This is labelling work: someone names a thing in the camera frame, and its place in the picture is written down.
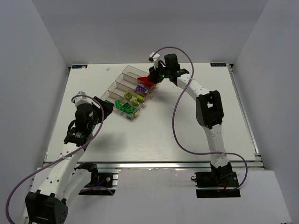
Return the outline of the red large lego brick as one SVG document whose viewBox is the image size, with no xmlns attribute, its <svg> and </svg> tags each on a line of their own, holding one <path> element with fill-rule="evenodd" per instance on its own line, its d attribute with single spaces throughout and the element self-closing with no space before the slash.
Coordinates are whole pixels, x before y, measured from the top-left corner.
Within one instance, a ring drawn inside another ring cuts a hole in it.
<svg viewBox="0 0 299 224">
<path fill-rule="evenodd" d="M 149 77 L 138 77 L 137 80 L 140 81 L 142 84 L 146 85 L 146 86 L 153 86 L 154 83 L 149 81 Z"/>
</svg>

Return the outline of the green square lego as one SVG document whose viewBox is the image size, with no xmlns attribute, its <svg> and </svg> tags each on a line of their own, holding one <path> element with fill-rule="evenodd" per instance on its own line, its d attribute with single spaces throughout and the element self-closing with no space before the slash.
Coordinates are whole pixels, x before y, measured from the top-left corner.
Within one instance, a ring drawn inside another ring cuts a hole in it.
<svg viewBox="0 0 299 224">
<path fill-rule="evenodd" d="M 122 110 L 122 104 L 121 104 L 120 100 L 115 101 L 115 106 L 117 109 Z"/>
</svg>

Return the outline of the green square lego upside-down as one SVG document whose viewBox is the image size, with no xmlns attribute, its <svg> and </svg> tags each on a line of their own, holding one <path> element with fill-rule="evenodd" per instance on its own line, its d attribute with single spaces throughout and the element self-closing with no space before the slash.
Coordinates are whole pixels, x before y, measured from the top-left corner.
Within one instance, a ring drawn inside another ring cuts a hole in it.
<svg viewBox="0 0 299 224">
<path fill-rule="evenodd" d="M 131 105 L 129 103 L 125 103 L 122 105 L 122 109 L 125 111 L 126 109 L 130 109 Z"/>
</svg>

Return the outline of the green and lime lego stack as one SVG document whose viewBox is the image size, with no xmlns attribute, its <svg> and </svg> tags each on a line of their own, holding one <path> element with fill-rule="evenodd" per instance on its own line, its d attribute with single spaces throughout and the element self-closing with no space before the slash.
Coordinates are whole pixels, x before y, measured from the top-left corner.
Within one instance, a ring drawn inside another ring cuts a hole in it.
<svg viewBox="0 0 299 224">
<path fill-rule="evenodd" d="M 141 95 L 138 95 L 136 97 L 136 99 L 137 99 L 138 102 L 143 102 L 143 96 L 141 96 Z"/>
</svg>

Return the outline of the lime square lego brick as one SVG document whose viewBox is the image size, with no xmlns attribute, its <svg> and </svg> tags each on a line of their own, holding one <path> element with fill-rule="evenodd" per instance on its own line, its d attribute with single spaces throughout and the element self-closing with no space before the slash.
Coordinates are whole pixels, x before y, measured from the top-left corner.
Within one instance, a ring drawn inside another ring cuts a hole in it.
<svg viewBox="0 0 299 224">
<path fill-rule="evenodd" d="M 130 92 L 126 92 L 126 93 L 124 94 L 124 97 L 125 97 L 126 99 L 131 99 L 133 96 L 132 96 L 132 94 L 131 94 Z"/>
</svg>

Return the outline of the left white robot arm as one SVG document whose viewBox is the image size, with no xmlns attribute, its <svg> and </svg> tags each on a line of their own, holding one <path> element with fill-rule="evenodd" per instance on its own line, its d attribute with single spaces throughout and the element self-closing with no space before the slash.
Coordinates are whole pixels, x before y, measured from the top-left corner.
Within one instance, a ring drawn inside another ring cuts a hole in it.
<svg viewBox="0 0 299 224">
<path fill-rule="evenodd" d="M 95 137 L 95 127 L 112 113 L 114 104 L 81 93 L 72 102 L 75 119 L 68 125 L 60 156 L 37 190 L 26 195 L 31 224 L 63 224 L 73 199 L 81 191 L 93 190 L 102 183 L 96 164 L 77 162 Z"/>
</svg>

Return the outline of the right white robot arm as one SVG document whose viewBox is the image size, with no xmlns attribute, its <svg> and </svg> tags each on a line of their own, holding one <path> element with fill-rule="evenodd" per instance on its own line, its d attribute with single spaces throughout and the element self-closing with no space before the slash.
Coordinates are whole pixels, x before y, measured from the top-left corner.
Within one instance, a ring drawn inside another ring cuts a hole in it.
<svg viewBox="0 0 299 224">
<path fill-rule="evenodd" d="M 226 186 L 233 171 L 225 154 L 222 137 L 221 125 L 224 112 L 220 93 L 208 90 L 193 79 L 188 70 L 180 67 L 176 54 L 168 54 L 162 61 L 158 53 L 151 53 L 149 61 L 153 63 L 149 69 L 149 81 L 158 84 L 164 79 L 169 79 L 196 102 L 196 120 L 206 134 L 209 146 L 208 155 L 211 158 L 211 171 L 207 174 L 198 175 L 198 186 Z"/>
</svg>

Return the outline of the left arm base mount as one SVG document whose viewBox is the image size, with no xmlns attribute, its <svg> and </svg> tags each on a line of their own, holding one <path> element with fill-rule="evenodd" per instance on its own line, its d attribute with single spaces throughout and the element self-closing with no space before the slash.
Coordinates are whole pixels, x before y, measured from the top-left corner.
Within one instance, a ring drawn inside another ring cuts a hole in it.
<svg viewBox="0 0 299 224">
<path fill-rule="evenodd" d="M 91 162 L 76 166 L 74 171 L 77 170 L 87 170 L 91 177 L 90 182 L 83 187 L 79 195 L 112 196 L 116 192 L 116 185 L 113 184 L 116 173 L 101 172 L 97 165 Z"/>
</svg>

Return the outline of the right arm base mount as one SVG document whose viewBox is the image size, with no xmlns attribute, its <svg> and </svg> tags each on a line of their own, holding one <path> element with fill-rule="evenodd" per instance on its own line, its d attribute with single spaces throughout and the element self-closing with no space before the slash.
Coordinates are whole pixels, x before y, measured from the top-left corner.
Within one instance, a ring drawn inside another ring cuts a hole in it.
<svg viewBox="0 0 299 224">
<path fill-rule="evenodd" d="M 239 186 L 236 172 L 218 178 L 212 172 L 197 172 L 191 177 L 196 183 L 197 198 L 240 198 Z"/>
</svg>

